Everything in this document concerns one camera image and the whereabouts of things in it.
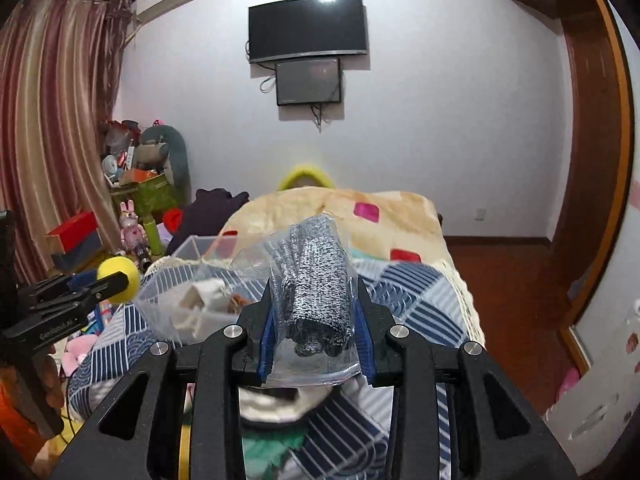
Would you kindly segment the striped red beige curtain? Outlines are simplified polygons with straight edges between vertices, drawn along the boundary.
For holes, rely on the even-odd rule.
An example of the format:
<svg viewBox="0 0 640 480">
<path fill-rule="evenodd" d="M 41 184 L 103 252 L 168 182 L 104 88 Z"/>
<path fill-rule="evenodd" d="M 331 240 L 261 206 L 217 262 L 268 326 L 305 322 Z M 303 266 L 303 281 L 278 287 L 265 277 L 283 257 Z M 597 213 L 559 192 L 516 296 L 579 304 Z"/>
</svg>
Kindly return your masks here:
<svg viewBox="0 0 640 480">
<path fill-rule="evenodd" d="M 2 26 L 1 206 L 22 282 L 46 276 L 48 233 L 80 212 L 118 244 L 101 153 L 131 18 L 131 0 L 20 0 Z"/>
</svg>

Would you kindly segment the blue white patterned cover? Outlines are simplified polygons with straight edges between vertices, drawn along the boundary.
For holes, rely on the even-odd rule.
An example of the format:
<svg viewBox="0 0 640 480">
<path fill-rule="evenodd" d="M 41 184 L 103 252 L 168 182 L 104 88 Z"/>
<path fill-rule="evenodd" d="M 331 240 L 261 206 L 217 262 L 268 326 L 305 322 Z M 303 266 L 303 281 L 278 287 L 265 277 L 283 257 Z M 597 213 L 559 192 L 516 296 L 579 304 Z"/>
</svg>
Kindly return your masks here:
<svg viewBox="0 0 640 480">
<path fill-rule="evenodd" d="M 434 344 L 485 339 L 459 273 L 443 264 L 358 259 L 355 268 L 376 304 Z M 68 405 L 86 420 L 119 378 L 157 340 L 134 304 L 121 304 L 73 372 Z M 249 426 L 243 432 L 251 479 L 378 479 L 390 436 L 393 391 L 362 376 L 344 382 L 300 424 Z"/>
</svg>

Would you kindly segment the black wall television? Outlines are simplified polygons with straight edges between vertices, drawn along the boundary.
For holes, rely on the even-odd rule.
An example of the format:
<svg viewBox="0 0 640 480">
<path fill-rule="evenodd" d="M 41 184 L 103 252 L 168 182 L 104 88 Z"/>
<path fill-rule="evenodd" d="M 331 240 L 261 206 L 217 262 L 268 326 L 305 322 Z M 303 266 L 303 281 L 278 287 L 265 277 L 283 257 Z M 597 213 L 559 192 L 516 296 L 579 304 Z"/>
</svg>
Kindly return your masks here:
<svg viewBox="0 0 640 480">
<path fill-rule="evenodd" d="M 367 53 L 362 0 L 281 0 L 248 9 L 252 63 Z"/>
</svg>

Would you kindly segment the white sock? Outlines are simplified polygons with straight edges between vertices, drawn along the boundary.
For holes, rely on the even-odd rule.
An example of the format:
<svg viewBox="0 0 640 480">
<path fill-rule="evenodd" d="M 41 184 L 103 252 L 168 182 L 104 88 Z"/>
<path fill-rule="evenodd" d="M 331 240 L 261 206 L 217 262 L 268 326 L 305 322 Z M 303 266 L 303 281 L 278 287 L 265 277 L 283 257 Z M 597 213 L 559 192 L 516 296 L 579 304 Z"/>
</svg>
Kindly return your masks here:
<svg viewBox="0 0 640 480">
<path fill-rule="evenodd" d="M 219 330 L 227 321 L 231 292 L 221 278 L 192 283 L 178 302 L 172 315 L 177 330 L 190 330 L 204 338 Z"/>
</svg>

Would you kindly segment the white wardrobe door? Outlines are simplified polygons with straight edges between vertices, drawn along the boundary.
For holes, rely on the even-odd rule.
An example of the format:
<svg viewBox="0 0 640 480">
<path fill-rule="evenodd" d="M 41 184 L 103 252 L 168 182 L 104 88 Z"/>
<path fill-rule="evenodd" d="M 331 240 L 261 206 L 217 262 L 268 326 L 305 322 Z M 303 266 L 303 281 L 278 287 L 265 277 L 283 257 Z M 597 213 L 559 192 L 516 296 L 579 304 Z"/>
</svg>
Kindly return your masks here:
<svg viewBox="0 0 640 480">
<path fill-rule="evenodd" d="M 578 474 L 595 471 L 622 443 L 639 407 L 639 52 L 610 5 L 623 41 L 634 111 L 634 158 L 622 226 L 601 281 L 574 326 L 589 362 L 544 420 Z"/>
</svg>

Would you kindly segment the clear plastic storage box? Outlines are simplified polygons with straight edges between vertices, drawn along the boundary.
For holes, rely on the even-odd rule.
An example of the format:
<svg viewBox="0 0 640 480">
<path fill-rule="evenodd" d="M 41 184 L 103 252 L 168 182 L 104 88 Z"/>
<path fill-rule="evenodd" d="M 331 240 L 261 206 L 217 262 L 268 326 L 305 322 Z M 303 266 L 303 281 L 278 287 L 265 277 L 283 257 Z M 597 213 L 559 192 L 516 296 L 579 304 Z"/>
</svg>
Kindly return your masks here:
<svg viewBox="0 0 640 480">
<path fill-rule="evenodd" d="M 196 344 L 262 298 L 269 271 L 260 234 L 190 236 L 145 275 L 134 305 L 156 336 Z"/>
</svg>

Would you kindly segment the red plush item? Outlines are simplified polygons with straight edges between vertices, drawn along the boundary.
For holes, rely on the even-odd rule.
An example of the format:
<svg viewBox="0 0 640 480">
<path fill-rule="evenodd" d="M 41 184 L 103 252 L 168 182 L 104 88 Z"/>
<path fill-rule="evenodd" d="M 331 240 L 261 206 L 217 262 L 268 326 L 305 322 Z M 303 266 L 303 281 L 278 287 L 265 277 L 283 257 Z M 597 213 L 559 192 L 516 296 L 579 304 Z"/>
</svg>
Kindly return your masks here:
<svg viewBox="0 0 640 480">
<path fill-rule="evenodd" d="M 170 208 L 163 213 L 162 222 L 163 222 L 164 228 L 171 235 L 174 235 L 175 232 L 177 232 L 178 229 L 180 228 L 182 219 L 183 219 L 183 211 L 180 208 Z"/>
</svg>

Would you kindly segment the bagged grey knit cloth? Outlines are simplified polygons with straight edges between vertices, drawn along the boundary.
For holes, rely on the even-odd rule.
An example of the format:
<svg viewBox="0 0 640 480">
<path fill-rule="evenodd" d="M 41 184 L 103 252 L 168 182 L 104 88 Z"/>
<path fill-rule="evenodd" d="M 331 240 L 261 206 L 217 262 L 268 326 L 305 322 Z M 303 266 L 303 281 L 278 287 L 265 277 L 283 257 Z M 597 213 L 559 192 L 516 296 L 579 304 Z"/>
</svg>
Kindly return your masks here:
<svg viewBox="0 0 640 480">
<path fill-rule="evenodd" d="M 241 249 L 231 269 L 268 287 L 266 387 L 336 386 L 360 372 L 357 275 L 333 217 L 322 212 L 267 235 Z"/>
</svg>

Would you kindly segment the small wall monitor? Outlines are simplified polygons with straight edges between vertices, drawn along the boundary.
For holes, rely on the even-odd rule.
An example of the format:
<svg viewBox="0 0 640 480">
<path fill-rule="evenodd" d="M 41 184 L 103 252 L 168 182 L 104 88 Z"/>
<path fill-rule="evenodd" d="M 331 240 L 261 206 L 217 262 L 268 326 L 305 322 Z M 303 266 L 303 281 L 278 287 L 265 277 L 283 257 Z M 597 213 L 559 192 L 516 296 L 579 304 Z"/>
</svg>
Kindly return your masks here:
<svg viewBox="0 0 640 480">
<path fill-rule="evenodd" d="M 276 64 L 277 106 L 342 102 L 342 66 L 338 58 L 306 58 Z"/>
</svg>

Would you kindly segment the pink rabbit toy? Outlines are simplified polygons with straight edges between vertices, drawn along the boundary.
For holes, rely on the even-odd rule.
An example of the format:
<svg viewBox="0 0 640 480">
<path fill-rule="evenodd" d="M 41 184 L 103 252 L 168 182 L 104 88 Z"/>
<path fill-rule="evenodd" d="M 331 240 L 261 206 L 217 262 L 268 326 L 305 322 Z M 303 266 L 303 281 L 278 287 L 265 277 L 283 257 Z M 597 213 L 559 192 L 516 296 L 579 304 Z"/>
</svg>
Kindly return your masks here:
<svg viewBox="0 0 640 480">
<path fill-rule="evenodd" d="M 148 237 L 139 217 L 134 210 L 134 201 L 126 200 L 120 203 L 120 242 L 126 252 L 136 252 L 140 248 L 148 247 Z"/>
</svg>

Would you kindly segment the grey green plush toy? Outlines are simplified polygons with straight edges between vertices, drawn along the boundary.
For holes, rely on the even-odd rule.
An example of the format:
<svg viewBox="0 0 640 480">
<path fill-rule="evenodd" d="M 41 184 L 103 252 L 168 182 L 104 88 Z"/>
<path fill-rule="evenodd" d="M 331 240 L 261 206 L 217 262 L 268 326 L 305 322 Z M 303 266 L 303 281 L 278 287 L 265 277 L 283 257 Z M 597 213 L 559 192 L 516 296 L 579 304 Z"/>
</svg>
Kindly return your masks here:
<svg viewBox="0 0 640 480">
<path fill-rule="evenodd" d="M 189 191 L 190 174 L 186 142 L 174 127 L 156 125 L 146 128 L 134 149 L 132 166 L 141 170 L 154 170 L 163 174 L 179 192 Z"/>
</svg>

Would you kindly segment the black white fabric bag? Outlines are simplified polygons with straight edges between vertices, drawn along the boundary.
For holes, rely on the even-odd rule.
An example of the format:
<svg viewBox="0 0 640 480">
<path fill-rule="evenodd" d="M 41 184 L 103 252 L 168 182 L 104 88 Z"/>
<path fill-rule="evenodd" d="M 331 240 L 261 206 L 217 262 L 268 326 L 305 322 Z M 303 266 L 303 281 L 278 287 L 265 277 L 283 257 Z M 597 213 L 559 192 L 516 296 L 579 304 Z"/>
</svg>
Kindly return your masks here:
<svg viewBox="0 0 640 480">
<path fill-rule="evenodd" d="M 303 388 L 239 388 L 242 423 L 255 428 L 295 426 L 322 408 L 331 386 Z"/>
</svg>

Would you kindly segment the yellow foam ball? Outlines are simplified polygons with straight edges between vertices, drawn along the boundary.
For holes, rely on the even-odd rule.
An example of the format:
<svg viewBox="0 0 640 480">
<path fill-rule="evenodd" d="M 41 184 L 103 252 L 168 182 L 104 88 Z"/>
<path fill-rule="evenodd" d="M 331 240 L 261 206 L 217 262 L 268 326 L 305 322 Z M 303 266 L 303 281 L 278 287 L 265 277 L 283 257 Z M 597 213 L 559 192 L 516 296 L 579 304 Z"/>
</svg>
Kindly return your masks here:
<svg viewBox="0 0 640 480">
<path fill-rule="evenodd" d="M 104 260 L 96 270 L 99 300 L 111 304 L 124 304 L 134 300 L 140 288 L 140 272 L 127 257 L 116 256 Z"/>
</svg>

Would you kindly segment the dark purple cloth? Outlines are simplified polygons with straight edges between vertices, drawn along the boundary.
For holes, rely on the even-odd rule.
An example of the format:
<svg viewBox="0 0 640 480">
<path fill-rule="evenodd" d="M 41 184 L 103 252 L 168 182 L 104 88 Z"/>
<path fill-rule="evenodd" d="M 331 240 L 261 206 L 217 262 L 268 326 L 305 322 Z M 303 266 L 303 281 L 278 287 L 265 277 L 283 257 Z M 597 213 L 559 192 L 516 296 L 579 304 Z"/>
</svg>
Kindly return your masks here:
<svg viewBox="0 0 640 480">
<path fill-rule="evenodd" d="M 199 188 L 194 202 L 181 211 L 180 222 L 172 233 L 165 255 L 171 255 L 192 235 L 218 235 L 227 221 L 249 201 L 247 192 L 233 195 L 224 188 Z"/>
</svg>

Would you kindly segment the brown wooden door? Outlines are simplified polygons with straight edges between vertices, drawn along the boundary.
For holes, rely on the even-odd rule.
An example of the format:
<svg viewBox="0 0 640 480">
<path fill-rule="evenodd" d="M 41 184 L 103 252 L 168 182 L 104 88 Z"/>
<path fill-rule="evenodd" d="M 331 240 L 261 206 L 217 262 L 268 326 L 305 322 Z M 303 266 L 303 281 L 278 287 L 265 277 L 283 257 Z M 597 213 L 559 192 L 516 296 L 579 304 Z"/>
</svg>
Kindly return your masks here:
<svg viewBox="0 0 640 480">
<path fill-rule="evenodd" d="M 623 223 L 634 158 L 634 111 L 623 41 L 606 0 L 513 0 L 561 23 L 570 64 L 570 164 L 546 269 L 555 328 L 581 373 L 574 333 Z"/>
</svg>

